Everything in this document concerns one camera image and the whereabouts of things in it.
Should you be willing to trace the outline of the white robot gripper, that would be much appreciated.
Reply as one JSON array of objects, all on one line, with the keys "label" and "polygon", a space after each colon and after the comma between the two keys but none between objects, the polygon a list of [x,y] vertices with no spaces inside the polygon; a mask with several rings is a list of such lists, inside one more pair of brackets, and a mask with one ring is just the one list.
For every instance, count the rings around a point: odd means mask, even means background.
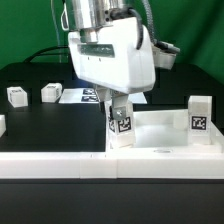
[{"label": "white robot gripper", "polygon": [[128,94],[150,91],[155,83],[152,46],[145,27],[139,50],[136,49],[137,40],[135,17],[115,20],[112,26],[101,28],[96,44],[82,43],[78,32],[68,35],[78,78],[97,84],[95,91],[100,102],[112,100],[110,115],[113,120],[127,117]]}]

